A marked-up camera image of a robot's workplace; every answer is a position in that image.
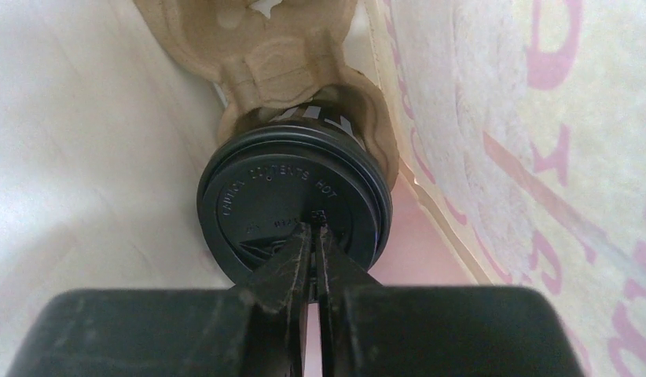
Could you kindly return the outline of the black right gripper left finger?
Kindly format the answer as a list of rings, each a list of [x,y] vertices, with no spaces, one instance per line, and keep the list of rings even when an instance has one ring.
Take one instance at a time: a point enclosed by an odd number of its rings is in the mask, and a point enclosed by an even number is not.
[[[301,376],[312,229],[227,290],[79,289],[52,298],[11,376]]]

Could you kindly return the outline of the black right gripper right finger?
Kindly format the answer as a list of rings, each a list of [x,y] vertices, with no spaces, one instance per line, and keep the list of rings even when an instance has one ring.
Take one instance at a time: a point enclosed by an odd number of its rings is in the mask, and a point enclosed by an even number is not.
[[[516,286],[378,283],[315,233],[326,376],[580,376],[549,302]]]

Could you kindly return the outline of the pink paper bag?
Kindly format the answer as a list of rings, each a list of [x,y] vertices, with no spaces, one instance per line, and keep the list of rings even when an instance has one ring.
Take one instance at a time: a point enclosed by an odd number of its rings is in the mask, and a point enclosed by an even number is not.
[[[361,1],[401,154],[385,284],[518,284],[646,376],[646,1]],[[81,287],[229,280],[196,220],[224,97],[131,1],[0,1],[0,376]]]

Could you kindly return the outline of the brown cup carrier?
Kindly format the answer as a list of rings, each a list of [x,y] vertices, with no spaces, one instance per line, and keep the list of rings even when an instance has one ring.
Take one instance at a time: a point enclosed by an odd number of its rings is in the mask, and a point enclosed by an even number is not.
[[[384,94],[344,58],[354,1],[283,1],[269,15],[252,1],[139,1],[149,30],[185,70],[217,84],[228,141],[311,99],[338,105],[389,186],[399,152]]]

